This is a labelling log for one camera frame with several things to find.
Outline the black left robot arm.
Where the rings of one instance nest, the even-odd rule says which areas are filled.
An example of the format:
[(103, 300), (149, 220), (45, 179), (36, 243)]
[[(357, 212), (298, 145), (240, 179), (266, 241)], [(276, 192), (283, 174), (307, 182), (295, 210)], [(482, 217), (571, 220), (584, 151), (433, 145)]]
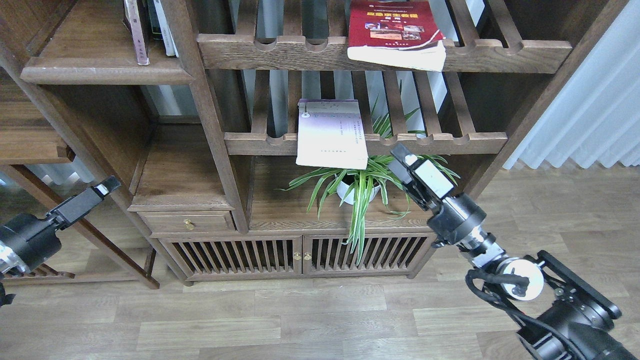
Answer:
[(0, 278), (6, 273), (18, 274), (34, 271), (61, 248), (56, 232), (70, 228), (85, 218), (91, 210), (121, 186), (114, 176), (90, 186), (82, 193), (67, 198), (37, 218), (20, 213), (0, 228)]

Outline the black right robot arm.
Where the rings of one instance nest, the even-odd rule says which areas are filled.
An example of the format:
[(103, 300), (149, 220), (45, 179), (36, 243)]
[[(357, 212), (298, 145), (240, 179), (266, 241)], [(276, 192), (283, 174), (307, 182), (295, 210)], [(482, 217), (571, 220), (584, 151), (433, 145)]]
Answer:
[(429, 159), (397, 145), (388, 168), (424, 211), (437, 239), (470, 262), (465, 283), (478, 298), (519, 325), (517, 336), (535, 360), (633, 360), (610, 334), (621, 310), (548, 251), (510, 256), (483, 230), (486, 212)]

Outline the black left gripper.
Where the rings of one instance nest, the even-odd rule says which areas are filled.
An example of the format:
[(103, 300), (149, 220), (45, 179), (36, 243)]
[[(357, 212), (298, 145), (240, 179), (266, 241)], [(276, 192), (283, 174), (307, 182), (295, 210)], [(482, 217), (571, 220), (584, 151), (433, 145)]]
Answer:
[(62, 248), (55, 235), (57, 230), (65, 230), (77, 223), (119, 187), (121, 182), (112, 175), (96, 186), (67, 198), (50, 210), (45, 219), (20, 213), (2, 225), (1, 272), (7, 273), (14, 268), (22, 273), (34, 271)]

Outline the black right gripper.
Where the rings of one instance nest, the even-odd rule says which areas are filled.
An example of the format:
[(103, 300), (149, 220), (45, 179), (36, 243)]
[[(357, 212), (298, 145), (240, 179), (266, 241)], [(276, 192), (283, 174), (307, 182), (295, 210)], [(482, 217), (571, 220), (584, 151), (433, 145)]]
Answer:
[(429, 159), (421, 159), (406, 146), (396, 145), (389, 170), (402, 188), (423, 210), (432, 210), (427, 225), (437, 236), (434, 249), (446, 245), (475, 249), (488, 238), (482, 229), (486, 212), (467, 194), (447, 196), (454, 185)]

